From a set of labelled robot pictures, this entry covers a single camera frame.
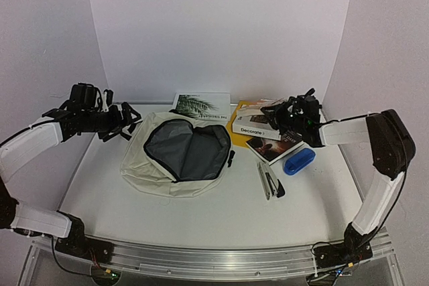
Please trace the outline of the cream canvas backpack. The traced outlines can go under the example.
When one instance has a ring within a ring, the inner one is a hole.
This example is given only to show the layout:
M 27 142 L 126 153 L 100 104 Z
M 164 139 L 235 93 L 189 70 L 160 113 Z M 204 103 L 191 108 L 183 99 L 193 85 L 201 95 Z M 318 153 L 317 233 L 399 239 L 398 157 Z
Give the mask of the cream canvas backpack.
M 217 187 L 234 157 L 223 124 L 149 113 L 130 138 L 120 174 L 139 192 L 193 198 Z

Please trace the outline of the orange cover paperback book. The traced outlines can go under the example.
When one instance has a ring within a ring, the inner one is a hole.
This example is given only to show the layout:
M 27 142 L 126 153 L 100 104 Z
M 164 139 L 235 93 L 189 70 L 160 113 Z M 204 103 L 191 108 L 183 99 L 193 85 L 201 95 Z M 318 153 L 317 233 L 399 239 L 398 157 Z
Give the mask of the orange cover paperback book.
M 236 117 L 263 115 L 263 112 L 261 110 L 263 107 L 271 107 L 283 102 L 286 102 L 285 98 L 281 98 L 281 99 L 261 98 L 255 102 L 241 100 L 237 105 L 237 108 L 235 109 L 231 119 L 234 121 Z

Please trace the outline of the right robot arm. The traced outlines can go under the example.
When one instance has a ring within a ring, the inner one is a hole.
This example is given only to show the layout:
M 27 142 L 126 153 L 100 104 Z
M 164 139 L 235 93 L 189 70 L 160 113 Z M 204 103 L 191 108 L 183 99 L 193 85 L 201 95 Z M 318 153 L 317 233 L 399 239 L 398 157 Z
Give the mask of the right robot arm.
M 292 131 L 313 148 L 369 143 L 375 173 L 361 208 L 344 233 L 344 244 L 356 251 L 383 227 L 404 188 L 416 145 L 398 113 L 387 109 L 347 119 L 322 122 L 322 105 L 310 89 L 306 94 L 260 108 L 280 134 Z

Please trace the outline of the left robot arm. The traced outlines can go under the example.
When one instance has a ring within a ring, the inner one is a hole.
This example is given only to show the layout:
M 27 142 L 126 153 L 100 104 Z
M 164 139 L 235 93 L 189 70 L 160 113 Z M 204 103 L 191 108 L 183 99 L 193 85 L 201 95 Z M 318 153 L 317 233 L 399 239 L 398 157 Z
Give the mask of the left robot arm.
M 82 135 L 106 142 L 128 138 L 141 115 L 129 103 L 116 103 L 113 91 L 92 84 L 74 84 L 70 96 L 23 129 L 1 140 L 1 229 L 29 235 L 64 238 L 76 256 L 90 250 L 90 241 L 72 230 L 73 220 L 54 208 L 66 178 L 83 146 L 65 144 Z

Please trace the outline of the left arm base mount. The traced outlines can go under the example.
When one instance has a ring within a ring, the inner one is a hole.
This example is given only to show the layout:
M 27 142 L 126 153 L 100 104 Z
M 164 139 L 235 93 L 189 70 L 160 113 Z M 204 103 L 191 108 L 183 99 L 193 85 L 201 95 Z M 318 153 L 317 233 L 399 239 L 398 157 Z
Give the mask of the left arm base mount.
M 114 250 L 113 243 L 87 236 L 84 233 L 84 223 L 78 218 L 71 218 L 71 223 L 68 236 L 57 238 L 54 250 L 76 258 L 91 260 L 97 266 L 110 263 Z

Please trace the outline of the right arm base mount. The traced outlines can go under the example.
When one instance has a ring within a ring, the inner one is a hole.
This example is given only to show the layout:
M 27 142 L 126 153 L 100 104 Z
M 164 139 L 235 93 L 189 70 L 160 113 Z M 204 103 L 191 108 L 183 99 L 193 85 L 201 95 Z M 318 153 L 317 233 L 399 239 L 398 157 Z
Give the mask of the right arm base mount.
M 370 241 L 375 231 L 361 235 L 352 224 L 349 224 L 342 242 L 317 242 L 311 250 L 316 259 L 316 266 L 319 269 L 325 269 L 350 263 L 357 264 L 362 260 L 370 259 L 373 256 Z

